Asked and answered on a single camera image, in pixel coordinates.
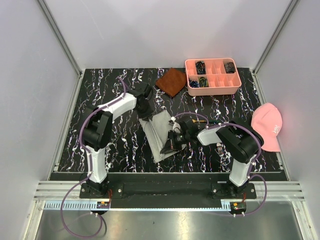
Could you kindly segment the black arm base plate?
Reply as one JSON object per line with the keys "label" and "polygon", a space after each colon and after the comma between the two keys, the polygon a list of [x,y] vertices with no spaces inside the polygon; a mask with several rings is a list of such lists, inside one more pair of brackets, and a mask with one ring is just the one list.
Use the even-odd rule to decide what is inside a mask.
{"label": "black arm base plate", "polygon": [[102,199],[112,197],[123,199],[131,196],[169,196],[200,195],[213,199],[246,199],[257,198],[253,183],[236,188],[227,182],[194,182],[194,181],[110,181],[98,191],[87,183],[80,187],[81,199]]}

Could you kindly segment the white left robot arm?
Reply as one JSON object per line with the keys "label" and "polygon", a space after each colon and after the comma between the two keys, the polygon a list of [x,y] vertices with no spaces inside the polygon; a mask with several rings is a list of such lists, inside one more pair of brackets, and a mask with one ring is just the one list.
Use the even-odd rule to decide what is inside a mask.
{"label": "white left robot arm", "polygon": [[142,120],[151,120],[150,106],[153,88],[145,83],[141,88],[124,88],[124,93],[97,107],[87,108],[79,133],[80,147],[85,151],[88,172],[83,182],[97,198],[108,193],[108,171],[105,167],[105,150],[111,140],[113,122],[126,112],[135,110]]}

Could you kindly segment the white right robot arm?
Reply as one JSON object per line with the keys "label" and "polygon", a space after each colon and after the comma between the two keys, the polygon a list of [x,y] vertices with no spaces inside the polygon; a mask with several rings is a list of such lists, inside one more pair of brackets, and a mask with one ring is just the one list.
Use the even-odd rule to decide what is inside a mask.
{"label": "white right robot arm", "polygon": [[249,124],[239,118],[201,128],[191,120],[170,120],[172,127],[161,154],[181,151],[189,143],[208,146],[222,144],[233,157],[228,182],[222,187],[222,196],[239,198],[249,183],[250,171],[255,159],[261,154],[264,140]]}

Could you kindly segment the grey cloth napkin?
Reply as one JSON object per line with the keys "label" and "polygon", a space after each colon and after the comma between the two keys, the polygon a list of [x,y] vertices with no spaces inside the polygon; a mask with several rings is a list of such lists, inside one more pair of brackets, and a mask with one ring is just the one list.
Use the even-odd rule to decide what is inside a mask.
{"label": "grey cloth napkin", "polygon": [[159,163],[180,151],[170,150],[169,153],[161,153],[167,142],[168,132],[173,129],[172,125],[169,124],[169,120],[171,120],[171,116],[167,110],[153,115],[152,120],[139,119],[155,163]]}

